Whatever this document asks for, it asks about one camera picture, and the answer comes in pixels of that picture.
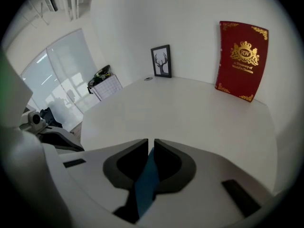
desk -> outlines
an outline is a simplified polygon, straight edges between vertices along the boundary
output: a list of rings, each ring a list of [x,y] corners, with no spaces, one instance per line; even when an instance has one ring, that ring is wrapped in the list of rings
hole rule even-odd
[[[200,81],[143,79],[85,113],[85,150],[141,138],[148,138],[151,148],[154,138],[169,140],[219,154],[273,191],[277,149],[266,105],[246,102]]]

black slot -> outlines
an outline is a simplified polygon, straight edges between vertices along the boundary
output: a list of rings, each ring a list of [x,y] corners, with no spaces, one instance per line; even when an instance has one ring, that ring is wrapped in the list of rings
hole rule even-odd
[[[83,159],[78,159],[78,160],[74,160],[74,161],[68,161],[68,162],[64,162],[63,165],[65,166],[65,168],[69,168],[75,165],[80,165],[82,163],[85,163],[86,161]]]
[[[222,185],[236,203],[244,217],[252,215],[261,206],[235,180],[223,181]]]

gold corner ornament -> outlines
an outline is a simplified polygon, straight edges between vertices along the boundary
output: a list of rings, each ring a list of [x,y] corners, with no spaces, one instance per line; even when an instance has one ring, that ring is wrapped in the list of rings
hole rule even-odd
[[[219,86],[219,87],[218,87],[219,90],[224,91],[224,92],[226,92],[226,93],[230,93],[229,90],[227,90],[226,88],[222,87],[222,84],[221,84],[221,83],[219,83],[218,86]]]
[[[223,30],[227,30],[227,28],[238,26],[237,23],[223,23]]]
[[[244,100],[248,100],[248,101],[252,101],[252,99],[253,99],[253,95],[251,95],[251,96],[244,96],[244,95],[242,95],[242,96],[239,96],[240,98],[242,98],[242,99],[244,99]]]
[[[254,48],[251,50],[251,44],[247,41],[241,41],[240,45],[241,46],[238,47],[238,45],[234,43],[234,48],[231,48],[230,51],[230,57],[232,59],[257,66],[260,57],[257,55],[257,49]]]
[[[254,26],[251,26],[251,28],[254,29],[256,32],[259,32],[260,34],[262,34],[264,36],[264,40],[268,39],[267,30],[264,30],[264,29],[261,29],[258,27],[254,27]]]

black picture frame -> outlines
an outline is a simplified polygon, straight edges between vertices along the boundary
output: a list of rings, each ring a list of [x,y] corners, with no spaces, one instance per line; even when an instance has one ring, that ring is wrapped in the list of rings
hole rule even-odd
[[[164,55],[162,56],[162,58],[163,58],[164,61],[167,60],[167,62],[163,63],[162,60],[161,60],[161,63],[157,60],[155,62],[154,51],[164,49],[164,48],[167,50],[167,55],[165,55],[165,53],[163,53]],[[152,55],[152,61],[153,61],[154,75],[157,76],[157,77],[171,78],[172,73],[171,73],[170,45],[165,45],[165,46],[161,46],[161,47],[152,48],[151,49],[151,55]],[[157,67],[159,68],[160,73],[157,72],[158,70],[156,70],[155,63],[157,64]],[[168,72],[164,72],[164,70],[163,70],[163,66],[166,65],[166,64],[168,64]]]

